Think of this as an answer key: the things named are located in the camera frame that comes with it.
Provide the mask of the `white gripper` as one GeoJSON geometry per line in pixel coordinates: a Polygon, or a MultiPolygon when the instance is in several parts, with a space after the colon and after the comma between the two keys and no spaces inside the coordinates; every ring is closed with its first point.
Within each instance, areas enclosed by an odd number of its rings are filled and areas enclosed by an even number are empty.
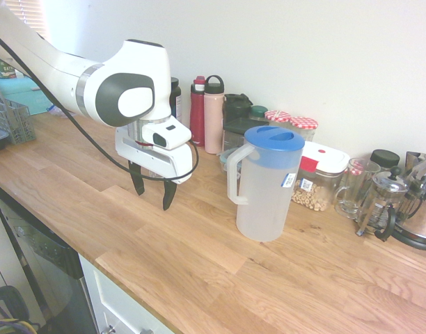
{"type": "MultiPolygon", "coordinates": [[[[117,153],[128,160],[129,174],[139,196],[145,191],[141,167],[161,177],[176,177],[175,182],[185,182],[191,177],[193,157],[187,143],[172,150],[166,150],[156,145],[145,148],[129,137],[126,126],[116,128],[115,142],[117,153]]],[[[171,206],[176,191],[176,183],[164,180],[162,200],[164,211],[171,206]]]]}

